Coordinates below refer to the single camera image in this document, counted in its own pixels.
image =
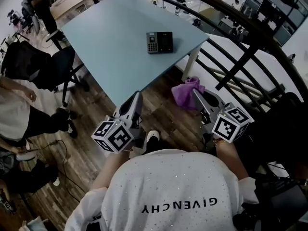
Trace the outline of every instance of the hand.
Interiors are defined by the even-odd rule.
[[[4,192],[6,200],[10,201],[9,189],[4,180],[0,180],[0,191]]]
[[[27,96],[28,99],[30,99],[32,102],[34,102],[37,99],[37,96],[35,92],[29,88],[26,88],[24,90],[24,94]]]
[[[17,148],[17,147],[12,147],[11,148],[11,152],[13,152],[14,154],[22,154],[22,153],[26,153],[27,149],[26,147],[21,147],[21,148]]]

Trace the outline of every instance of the black metal railing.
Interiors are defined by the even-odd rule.
[[[271,106],[274,103],[273,99],[276,99],[280,95],[284,94],[284,86],[279,84],[275,77],[270,73],[270,71],[262,64],[262,62],[255,56],[255,53],[261,47],[266,47],[267,51],[276,58],[276,60],[280,63],[282,68],[286,71],[290,79],[295,84],[298,92],[302,96],[303,100],[308,101],[308,89],[301,78],[301,76],[296,71],[295,67],[288,59],[288,57],[284,54],[282,49],[277,45],[273,38],[268,36],[259,26],[254,24],[251,20],[249,20],[245,15],[229,6],[225,2],[221,0],[199,0],[201,2],[207,3],[208,5],[214,7],[216,10],[224,13],[233,21],[238,22],[241,26],[249,31],[250,35],[253,35],[253,40],[248,48],[246,48],[242,43],[238,42],[235,37],[230,36],[228,33],[223,31],[218,25],[212,22],[210,19],[206,18],[202,14],[183,6],[181,3],[173,1],[173,0],[162,0],[164,2],[170,3],[188,13],[196,16],[203,22],[207,23],[215,30],[219,31],[224,37],[228,38],[232,41],[237,47],[239,47],[244,53],[239,60],[234,59],[225,49],[219,46],[217,43],[209,39],[207,42],[210,43],[214,48],[216,48],[219,52],[221,52],[226,58],[228,58],[233,64],[233,68],[230,71],[227,70],[217,59],[207,53],[205,50],[201,49],[200,52],[207,57],[210,61],[212,61],[223,73],[223,75],[218,76],[217,71],[213,70],[206,66],[200,59],[196,59],[196,62],[204,68],[210,75],[212,75],[217,81],[218,85],[216,88],[220,90],[222,87],[226,88],[227,91],[244,107],[247,105],[251,107],[256,107],[260,112],[264,113],[264,109],[262,108],[262,104],[266,104],[266,106]],[[252,60],[256,63],[256,65],[260,68],[260,70],[269,78],[269,80],[273,83],[273,90],[265,90],[255,78],[244,68],[245,64]],[[256,88],[260,95],[255,97],[256,92],[247,88],[242,82],[235,76],[239,71],[241,71],[250,81],[251,85]],[[244,103],[244,101],[239,98],[239,96],[233,91],[239,91],[245,94],[250,100],[250,103]]]

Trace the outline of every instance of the purple cloth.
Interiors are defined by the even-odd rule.
[[[205,87],[200,85],[198,77],[191,77],[190,79],[187,79],[184,84],[171,88],[175,102],[179,107],[186,110],[196,109],[192,96],[193,89],[197,89],[201,93],[205,91]]]

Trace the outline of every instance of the white t-shirt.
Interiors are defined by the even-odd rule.
[[[0,87],[0,136],[20,140],[28,127],[30,105],[16,93]]]
[[[95,222],[102,231],[232,231],[242,201],[236,176],[218,158],[161,150],[127,161],[108,189],[88,192],[65,231]]]

